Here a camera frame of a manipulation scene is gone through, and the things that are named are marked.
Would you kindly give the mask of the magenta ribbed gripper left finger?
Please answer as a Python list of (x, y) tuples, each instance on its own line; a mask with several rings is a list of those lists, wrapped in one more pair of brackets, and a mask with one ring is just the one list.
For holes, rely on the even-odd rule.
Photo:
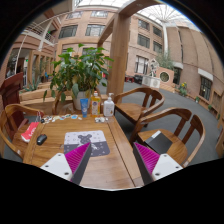
[(66, 154), (55, 154), (41, 169), (79, 185), (90, 155), (91, 144), (86, 143)]

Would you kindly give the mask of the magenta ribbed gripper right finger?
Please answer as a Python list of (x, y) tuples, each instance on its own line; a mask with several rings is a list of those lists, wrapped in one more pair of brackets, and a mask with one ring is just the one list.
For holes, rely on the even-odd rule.
[(133, 145), (133, 153), (145, 185), (182, 169), (168, 154), (159, 155), (139, 143)]

